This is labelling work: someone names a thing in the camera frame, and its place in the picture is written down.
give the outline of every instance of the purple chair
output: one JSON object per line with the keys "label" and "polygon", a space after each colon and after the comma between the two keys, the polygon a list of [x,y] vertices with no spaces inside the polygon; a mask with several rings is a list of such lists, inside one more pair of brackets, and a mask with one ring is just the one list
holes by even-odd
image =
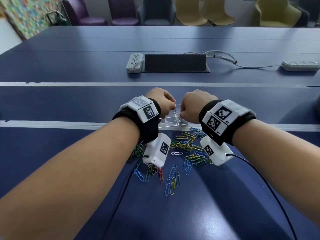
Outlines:
{"label": "purple chair", "polygon": [[84,0],[62,0],[72,26],[105,26],[106,19],[90,17]]}
{"label": "purple chair", "polygon": [[134,0],[108,0],[112,24],[116,26],[138,25]]}

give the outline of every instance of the forearm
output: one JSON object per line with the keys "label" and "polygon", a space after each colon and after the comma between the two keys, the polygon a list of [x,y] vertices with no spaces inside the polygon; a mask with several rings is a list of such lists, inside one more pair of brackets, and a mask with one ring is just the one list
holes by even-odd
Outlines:
{"label": "forearm", "polygon": [[120,117],[51,158],[0,200],[0,236],[73,239],[106,197],[139,136],[138,127]]}
{"label": "forearm", "polygon": [[268,182],[320,225],[320,149],[258,120],[240,127],[234,146]]}

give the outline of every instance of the power strip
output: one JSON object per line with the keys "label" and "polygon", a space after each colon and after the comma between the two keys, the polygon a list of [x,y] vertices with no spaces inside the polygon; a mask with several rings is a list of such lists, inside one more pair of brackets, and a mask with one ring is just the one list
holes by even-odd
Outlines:
{"label": "power strip", "polygon": [[130,55],[127,64],[127,73],[140,73],[142,68],[142,57],[141,53],[133,53]]}
{"label": "power strip", "polygon": [[316,61],[283,61],[281,67],[288,72],[317,72],[320,64]]}

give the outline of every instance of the clear plastic tray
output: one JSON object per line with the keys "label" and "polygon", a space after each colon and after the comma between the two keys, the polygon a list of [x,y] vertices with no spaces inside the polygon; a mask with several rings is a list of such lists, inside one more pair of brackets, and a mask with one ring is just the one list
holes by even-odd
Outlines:
{"label": "clear plastic tray", "polygon": [[170,111],[166,118],[161,119],[159,123],[159,128],[189,124],[189,122],[185,121],[180,117],[180,111],[181,105],[177,104],[176,114],[174,114],[173,111]]}

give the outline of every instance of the black cable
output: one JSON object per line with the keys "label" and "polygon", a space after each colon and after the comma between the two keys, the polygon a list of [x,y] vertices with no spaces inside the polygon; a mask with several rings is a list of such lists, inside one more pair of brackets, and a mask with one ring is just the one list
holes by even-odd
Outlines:
{"label": "black cable", "polygon": [[258,172],[258,170],[257,170],[250,162],[248,162],[246,159],[243,159],[242,157],[237,156],[237,155],[234,155],[234,154],[226,154],[226,156],[234,156],[234,157],[240,158],[242,161],[244,161],[244,162],[246,162],[248,165],[250,165],[250,167],[252,167],[252,168],[259,174],[259,176],[263,179],[263,181],[265,182],[265,184],[268,186],[268,188],[269,188],[269,190],[271,191],[272,195],[274,196],[275,200],[278,202],[278,204],[279,204],[279,206],[280,206],[280,208],[281,208],[284,216],[286,217],[287,222],[288,222],[288,224],[289,224],[289,226],[290,226],[290,229],[291,229],[291,231],[292,231],[294,240],[298,240],[297,235],[296,235],[296,232],[294,231],[294,227],[292,226],[291,221],[290,221],[290,219],[289,219],[289,217],[288,217],[288,215],[287,215],[284,207],[282,206],[280,200],[278,199],[278,197],[276,196],[276,194],[274,193],[274,191],[272,190],[271,186],[270,186],[269,183],[266,181],[266,179],[265,179],[265,178]]}
{"label": "black cable", "polygon": [[129,182],[130,182],[130,179],[131,179],[131,176],[133,175],[134,170],[135,170],[135,167],[136,167],[136,165],[138,164],[139,161],[140,161],[140,159],[137,160],[137,162],[136,162],[135,165],[133,166],[133,169],[132,169],[131,172],[130,172],[130,175],[129,175],[129,178],[128,178],[128,180],[127,180],[127,183],[125,184],[125,187],[124,187],[124,189],[123,189],[123,191],[122,191],[122,195],[121,195],[121,197],[120,197],[120,199],[119,199],[119,201],[118,201],[117,206],[115,207],[115,209],[114,209],[114,211],[113,211],[113,213],[112,213],[112,215],[111,215],[111,218],[110,218],[110,220],[109,220],[108,225],[106,226],[106,229],[105,229],[104,232],[103,232],[103,235],[102,235],[102,237],[101,237],[101,240],[103,240],[104,237],[105,237],[106,234],[107,234],[107,231],[108,231],[108,229],[109,229],[109,227],[110,227],[110,225],[111,225],[111,222],[112,222],[113,218],[115,217],[115,215],[116,215],[116,213],[117,213],[117,210],[118,210],[118,208],[119,208],[119,206],[120,206],[120,204],[121,204],[122,198],[123,198],[123,196],[125,195],[126,189],[127,189],[128,185],[129,185]]}

